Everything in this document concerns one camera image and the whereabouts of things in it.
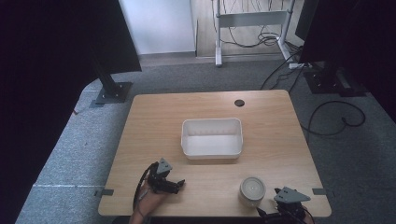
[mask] white plastic bin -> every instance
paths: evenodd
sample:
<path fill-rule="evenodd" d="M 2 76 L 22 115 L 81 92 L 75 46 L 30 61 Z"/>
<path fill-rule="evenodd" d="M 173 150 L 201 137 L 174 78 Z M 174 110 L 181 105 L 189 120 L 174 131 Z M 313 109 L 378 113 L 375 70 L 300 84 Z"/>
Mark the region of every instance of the white plastic bin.
<path fill-rule="evenodd" d="M 183 122 L 181 147 L 190 160 L 236 159 L 242 152 L 239 119 L 187 119 Z"/>

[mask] floor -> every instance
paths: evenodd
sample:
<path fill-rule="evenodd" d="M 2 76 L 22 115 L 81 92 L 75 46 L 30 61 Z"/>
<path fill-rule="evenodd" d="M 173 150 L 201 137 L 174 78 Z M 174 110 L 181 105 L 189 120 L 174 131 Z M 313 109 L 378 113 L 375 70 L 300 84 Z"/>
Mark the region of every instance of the floor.
<path fill-rule="evenodd" d="M 118 147 L 123 124 L 134 96 L 142 93 L 257 90 L 282 63 L 256 57 L 226 57 L 222 68 L 213 58 L 196 58 L 193 52 L 145 55 L 142 73 L 116 74 L 116 81 L 132 81 L 124 104 L 91 108 L 101 83 L 96 80 L 82 92 L 67 126 L 39 178 L 32 186 L 17 223 L 111 223 L 97 208 Z M 284 67 L 279 74 L 287 73 Z M 276 86 L 289 90 L 297 73 Z M 273 86 L 272 78 L 265 90 Z M 396 125 L 373 96 L 341 98 L 312 95 L 301 78 L 290 97 L 299 121 L 307 125 L 315 108 L 328 101 L 359 106 L 366 122 L 335 136 L 309 135 L 309 148 L 332 207 L 332 215 L 317 223 L 393 223 L 396 212 Z M 338 130 L 342 121 L 360 122 L 361 114 L 346 105 L 327 105 L 315 116 L 317 132 Z"/>

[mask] wire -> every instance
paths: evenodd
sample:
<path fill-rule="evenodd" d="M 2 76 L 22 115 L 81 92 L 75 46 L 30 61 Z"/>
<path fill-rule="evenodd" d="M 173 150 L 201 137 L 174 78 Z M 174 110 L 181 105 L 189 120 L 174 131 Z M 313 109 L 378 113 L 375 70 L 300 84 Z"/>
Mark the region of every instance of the wire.
<path fill-rule="evenodd" d="M 256 12 L 259 12 L 259 10 L 256 9 L 256 8 L 254 7 L 253 0 L 250 0 L 250 3 L 251 3 L 251 5 L 253 6 L 254 10 L 255 10 Z"/>
<path fill-rule="evenodd" d="M 303 46 L 298 47 L 298 46 L 296 46 L 296 45 L 291 44 L 291 43 L 290 43 L 289 41 L 287 41 L 287 40 L 285 40 L 285 43 L 289 46 L 290 51 L 293 52 L 293 53 L 296 52 L 296 51 L 300 51 L 300 50 L 303 49 Z"/>
<path fill-rule="evenodd" d="M 136 187 L 136 191 L 134 192 L 134 204 L 132 205 L 133 209 L 136 207 L 136 203 L 138 203 L 138 194 L 139 194 L 139 191 L 140 191 L 140 187 L 142 187 L 143 180 L 145 179 L 146 175 L 148 174 L 149 169 L 151 169 L 151 167 L 152 167 L 154 164 L 155 164 L 155 162 L 152 163 L 152 164 L 148 167 L 148 169 L 145 170 L 145 172 L 142 174 L 142 177 L 140 177 L 139 183 L 137 184 L 137 187 Z"/>
<path fill-rule="evenodd" d="M 235 3 L 236 3 L 236 0 L 233 1 L 233 5 L 235 5 Z M 223 1 L 223 4 L 224 4 L 224 1 Z M 225 8 L 225 6 L 224 6 L 224 8 Z M 233 11 L 233 6 L 231 7 L 230 13 L 231 13 L 232 11 Z"/>
<path fill-rule="evenodd" d="M 304 69 L 305 69 L 305 64 L 303 65 L 303 67 L 301 68 L 300 72 L 298 73 L 297 78 L 294 79 L 294 82 L 293 82 L 293 84 L 292 84 L 291 87 L 290 87 L 289 93 L 291 93 L 291 91 L 293 91 L 293 88 L 294 88 L 294 86 L 296 85 L 297 80 L 298 80 L 298 78 L 300 77 L 300 74 L 303 72 Z"/>
<path fill-rule="evenodd" d="M 256 5 L 257 5 L 257 9 L 258 9 L 259 11 L 262 11 L 262 4 L 260 3 L 259 0 L 256 0 Z"/>
<path fill-rule="evenodd" d="M 357 109 L 357 110 L 361 113 L 361 122 L 356 123 L 356 124 L 351 124 L 351 123 L 349 123 L 349 122 L 347 121 L 346 118 L 342 117 L 342 118 L 341 118 L 341 121 L 343 121 L 344 126 L 343 126 L 339 131 L 337 131 L 337 132 L 335 132 L 335 133 L 318 133 L 318 132 L 312 131 L 312 130 L 311 130 L 311 124 L 312 124 L 312 120 L 314 119 L 315 114 L 316 114 L 323 106 L 328 105 L 328 104 L 344 104 L 344 105 L 349 105 L 349 106 L 354 107 L 355 109 Z M 312 113 L 311 117 L 309 118 L 309 122 L 308 122 L 308 127 L 307 127 L 307 128 L 305 128 L 305 126 L 304 126 L 303 124 L 301 124 L 301 123 L 300 123 L 300 125 L 301 125 L 301 127 L 302 127 L 304 130 L 307 131 L 306 142 L 309 143 L 309 134 L 311 134 L 311 133 L 312 133 L 312 134 L 315 134 L 315 135 L 319 135 L 319 136 L 337 135 L 337 134 L 341 133 L 346 127 L 357 128 L 357 127 L 360 127 L 365 121 L 366 121 L 366 115 L 365 115 L 364 112 L 363 112 L 360 108 L 358 108 L 357 106 L 355 106 L 355 105 L 353 105 L 353 104 L 351 104 L 351 103 L 348 103 L 348 102 L 344 102 L 344 101 L 329 101 L 329 102 L 326 102 L 326 103 L 323 103 L 323 104 L 319 105 L 319 106 L 314 110 L 314 112 Z"/>
<path fill-rule="evenodd" d="M 215 23 L 215 9 L 214 9 L 214 6 L 213 6 L 213 0 L 212 0 L 212 19 L 213 19 L 213 28 L 215 29 L 215 32 L 217 33 L 218 32 L 218 30 L 217 30 L 217 28 L 216 28 L 216 23 Z M 225 14 L 227 14 L 227 8 L 225 7 L 225 4 L 224 4 L 224 0 L 222 0 L 222 4 L 223 4 L 223 9 L 224 9 L 224 13 Z M 261 45 L 261 44 L 264 44 L 264 45 L 266 45 L 266 46 L 273 46 L 273 45 L 275 45 L 276 44 L 276 42 L 277 42 L 277 38 L 278 37 L 280 37 L 280 35 L 279 34 L 277 34 L 277 33 L 272 33 L 272 32 L 263 32 L 263 29 L 265 28 L 265 26 L 263 26 L 262 27 L 262 29 L 260 30 L 260 33 L 258 34 L 258 36 L 257 36 L 257 38 L 259 39 L 259 42 L 258 43 L 256 43 L 256 44 L 253 44 L 253 45 L 243 45 L 243 44 L 239 44 L 236 40 L 235 40 L 235 37 L 233 36 L 233 32 L 231 31 L 231 27 L 229 27 L 228 29 L 229 29 L 229 32 L 230 32 L 230 35 L 231 35 L 231 38 L 233 39 L 233 42 L 232 41 L 224 41 L 224 40 L 220 40 L 221 42 L 223 42 L 223 43 L 225 43 L 225 44 L 233 44 L 233 45 L 236 45 L 236 46 L 238 46 L 238 47 L 241 47 L 241 48 L 255 48 L 255 47 L 257 47 L 257 46 L 259 46 L 259 45 Z"/>
<path fill-rule="evenodd" d="M 303 207 L 303 209 L 305 210 L 305 212 L 306 212 L 309 216 L 311 216 L 311 219 L 312 219 L 312 221 L 313 221 L 314 224 L 315 224 L 315 220 L 314 220 L 314 217 L 312 216 L 312 214 L 308 211 L 308 209 L 305 209 L 304 207 Z"/>
<path fill-rule="evenodd" d="M 271 11 L 272 0 L 268 0 L 268 11 Z"/>
<path fill-rule="evenodd" d="M 280 210 L 279 212 L 283 212 L 288 214 L 294 221 L 296 221 L 296 223 L 300 223 L 300 224 L 306 224 L 303 220 L 300 220 L 299 218 L 297 218 L 293 213 L 291 213 L 290 211 L 278 206 L 277 210 Z"/>
<path fill-rule="evenodd" d="M 285 60 L 285 62 L 283 62 L 277 69 L 275 69 L 275 70 L 264 80 L 264 82 L 262 83 L 262 86 L 260 87 L 260 90 L 261 90 L 261 91 L 262 91 L 262 88 L 264 87 L 265 83 L 270 79 L 270 77 L 271 77 L 277 70 L 279 70 L 279 68 L 281 68 L 281 67 L 283 66 L 283 64 L 285 64 L 291 57 L 293 57 L 293 56 L 296 55 L 297 53 L 298 53 L 298 52 L 296 52 L 296 53 L 294 53 L 294 54 L 291 54 L 291 55 L 289 56 L 289 58 Z"/>
<path fill-rule="evenodd" d="M 270 88 L 270 90 L 273 90 L 277 86 L 277 84 L 279 84 L 280 81 L 289 79 L 289 76 L 291 74 L 293 74 L 298 68 L 299 67 L 293 68 L 287 74 L 282 74 L 282 75 L 277 76 L 276 83 L 273 87 Z"/>

